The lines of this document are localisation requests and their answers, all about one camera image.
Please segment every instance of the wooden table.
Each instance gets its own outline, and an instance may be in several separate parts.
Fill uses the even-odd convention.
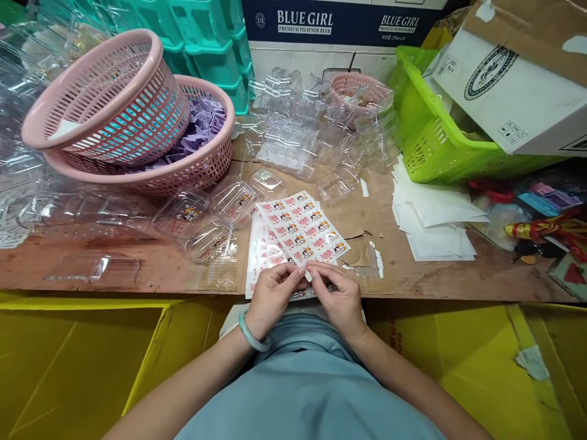
[[[241,136],[235,157],[242,156]],[[260,164],[233,160],[229,173],[244,170],[245,179]],[[290,194],[307,189],[319,199],[316,185],[283,177]],[[352,246],[341,260],[360,284],[363,296],[379,298],[469,299],[486,301],[575,302],[574,298],[546,275],[550,262],[539,258],[535,266],[512,264],[511,254],[469,232],[478,256],[474,262],[415,262],[405,233],[391,211],[391,175],[364,171],[368,197],[359,188],[325,213]],[[112,290],[115,292],[161,294],[243,294],[250,227],[235,233],[236,258],[213,260],[204,265],[186,261],[173,242],[153,232],[152,238],[99,238],[90,241],[31,235],[15,249],[0,250],[0,288],[5,290]],[[382,256],[383,277],[373,270],[371,244]],[[118,252],[141,262],[135,282],[124,285],[94,285],[72,280],[46,280],[65,255],[83,252]]]

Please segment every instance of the pink container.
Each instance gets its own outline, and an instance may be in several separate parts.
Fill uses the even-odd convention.
[[[59,75],[26,116],[22,137],[44,152],[137,166],[169,151],[189,114],[161,40],[136,29],[96,46]],[[64,121],[70,131],[59,130]]]
[[[384,83],[377,81],[375,78],[371,78],[370,76],[362,75],[361,73],[340,73],[334,76],[330,80],[330,83],[332,84],[332,93],[330,93],[330,103],[339,103],[341,106],[350,106],[350,104],[346,102],[341,95],[341,91],[344,89],[368,86],[369,84],[381,86],[381,88],[373,87],[372,89],[369,89],[371,94],[369,96],[366,96],[368,99],[370,99],[370,101],[374,103],[379,103],[383,98],[385,98],[389,94],[389,92],[386,90],[387,87]],[[354,120],[362,114],[367,114],[369,112],[368,109],[361,107],[355,108],[354,110],[355,115],[351,122],[354,122]]]
[[[234,105],[222,89],[208,81],[185,75],[176,75],[175,80],[188,99],[204,96],[221,102],[226,111],[226,122],[220,132],[195,153],[165,167],[134,174],[121,174],[124,170],[119,166],[63,150],[44,152],[47,162],[61,174],[81,182],[127,186],[152,196],[172,197],[183,185],[206,188],[231,165]]]

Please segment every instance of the purple plastic pieces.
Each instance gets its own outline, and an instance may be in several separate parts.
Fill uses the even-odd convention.
[[[190,101],[190,123],[181,140],[157,162],[139,169],[127,169],[126,174],[158,169],[184,159],[208,144],[226,122],[222,103],[204,97]]]

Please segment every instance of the hand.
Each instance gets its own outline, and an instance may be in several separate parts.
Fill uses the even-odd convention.
[[[310,261],[306,264],[312,275],[312,286],[322,303],[328,320],[345,341],[357,341],[367,333],[367,324],[361,315],[361,289],[337,266]],[[328,291],[322,278],[327,278],[338,290]]]
[[[258,341],[279,322],[286,312],[289,297],[295,290],[308,287],[306,270],[293,264],[282,263],[259,274],[251,307],[245,321]]]

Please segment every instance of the person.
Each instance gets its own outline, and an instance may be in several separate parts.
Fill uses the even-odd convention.
[[[103,440],[491,438],[369,329],[356,282],[327,263],[308,262],[307,270],[327,320],[316,311],[287,313],[290,295],[308,286],[306,269],[287,263],[266,269],[242,322],[142,399]],[[235,379],[253,345],[263,351]]]

